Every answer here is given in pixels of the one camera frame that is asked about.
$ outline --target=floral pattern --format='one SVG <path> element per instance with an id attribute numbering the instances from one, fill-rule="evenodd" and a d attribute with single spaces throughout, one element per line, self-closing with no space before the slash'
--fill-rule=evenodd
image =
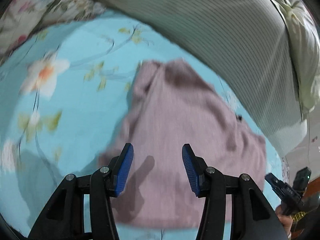
<path id="1" fill-rule="evenodd" d="M 120 28 L 118 30 L 119 33 L 124 33 L 124 34 L 131 34 L 131 30 L 127 29 L 127 28 Z M 139 44 L 141 42 L 146 43 L 147 45 L 149 45 L 149 43 L 153 43 L 152 41 L 148 41 L 147 39 L 141 37 L 141 34 L 143 32 L 142 28 L 139 27 L 135 27 L 132 31 L 132 35 L 130 37 L 130 40 L 134 43 L 134 44 Z"/>
<path id="2" fill-rule="evenodd" d="M 7 139 L 4 142 L 3 149 L 0 151 L 0 170 L 13 172 L 17 164 L 17 145 L 11 140 Z"/>
<path id="3" fill-rule="evenodd" d="M 58 21 L 86 20 L 104 10 L 92 0 L 12 0 L 0 21 L 0 56 L 4 58 L 4 54 L 44 26 Z"/>
<path id="4" fill-rule="evenodd" d="M 100 83 L 97 87 L 97 92 L 102 91 L 106 88 L 108 79 L 125 79 L 127 75 L 116 75 L 116 72 L 119 70 L 119 67 L 113 67 L 111 70 L 103 70 L 104 61 L 98 63 L 92 67 L 87 74 L 84 75 L 84 81 L 91 81 L 95 75 L 99 76 Z M 129 91 L 131 83 L 127 82 L 124 86 L 124 91 Z"/>
<path id="5" fill-rule="evenodd" d="M 58 74 L 70 67 L 68 60 L 57 60 L 56 57 L 56 53 L 49 53 L 42 60 L 34 62 L 28 68 L 28 76 L 20 91 L 24 94 L 38 91 L 41 96 L 50 99 L 57 85 Z"/>
<path id="6" fill-rule="evenodd" d="M 53 116 L 44 116 L 40 118 L 40 114 L 37 110 L 33 111 L 31 115 L 20 113 L 18 117 L 18 127 L 25 133 L 26 142 L 30 142 L 36 135 L 36 132 L 41 132 L 43 126 L 48 131 L 56 130 L 62 111 L 57 112 Z"/>

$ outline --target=light green cloth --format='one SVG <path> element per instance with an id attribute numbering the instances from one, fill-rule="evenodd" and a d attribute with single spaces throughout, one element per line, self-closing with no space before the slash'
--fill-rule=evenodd
<path id="1" fill-rule="evenodd" d="M 291 58 L 299 82 L 302 119 L 320 101 L 320 41 L 316 25 L 300 0 L 271 0 L 288 29 Z"/>

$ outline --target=metal screw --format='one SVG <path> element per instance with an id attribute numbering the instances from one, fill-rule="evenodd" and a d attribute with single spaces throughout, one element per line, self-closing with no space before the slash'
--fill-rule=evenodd
<path id="1" fill-rule="evenodd" d="M 242 174 L 241 178 L 245 181 L 248 181 L 250 179 L 250 176 L 248 174 Z"/>
<path id="2" fill-rule="evenodd" d="M 109 167 L 108 166 L 104 166 L 100 168 L 100 172 L 102 173 L 107 173 L 109 171 Z"/>
<path id="3" fill-rule="evenodd" d="M 74 175 L 73 174 L 68 174 L 67 176 L 66 176 L 66 180 L 73 180 L 74 179 Z"/>
<path id="4" fill-rule="evenodd" d="M 215 173 L 215 168 L 214 167 L 207 167 L 206 169 L 205 169 L 208 173 Z"/>

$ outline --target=human hand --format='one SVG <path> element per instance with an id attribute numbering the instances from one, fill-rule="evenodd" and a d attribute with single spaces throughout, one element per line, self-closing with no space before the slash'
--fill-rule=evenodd
<path id="1" fill-rule="evenodd" d="M 290 231 L 291 231 L 291 226 L 293 223 L 292 217 L 291 216 L 284 216 L 282 214 L 281 206 L 278 206 L 276 208 L 276 215 L 278 216 L 278 219 L 280 220 L 281 224 L 283 225 L 283 228 L 284 228 L 285 232 L 287 233 L 287 236 L 289 236 Z"/>

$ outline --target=black clip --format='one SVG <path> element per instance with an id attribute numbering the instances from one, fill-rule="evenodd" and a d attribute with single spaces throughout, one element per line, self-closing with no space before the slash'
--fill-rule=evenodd
<path id="1" fill-rule="evenodd" d="M 110 197 L 123 190 L 133 160 L 133 146 L 92 175 L 68 174 L 57 187 L 33 225 L 28 238 L 38 240 L 119 240 Z M 84 194 L 90 194 L 92 233 L 84 232 Z"/>
<path id="2" fill-rule="evenodd" d="M 222 240 L 226 194 L 232 195 L 230 240 L 288 240 L 269 202 L 248 174 L 239 178 L 223 175 L 195 156 L 189 144 L 182 148 L 182 159 L 193 192 L 205 197 L 196 240 Z"/>
<path id="3" fill-rule="evenodd" d="M 290 187 L 288 183 L 279 180 L 275 175 L 269 173 L 265 180 L 270 184 L 272 190 L 281 199 L 282 214 L 289 216 L 293 213 L 305 211 L 302 197 L 306 191 L 311 176 L 311 170 L 308 167 L 299 170 Z"/>

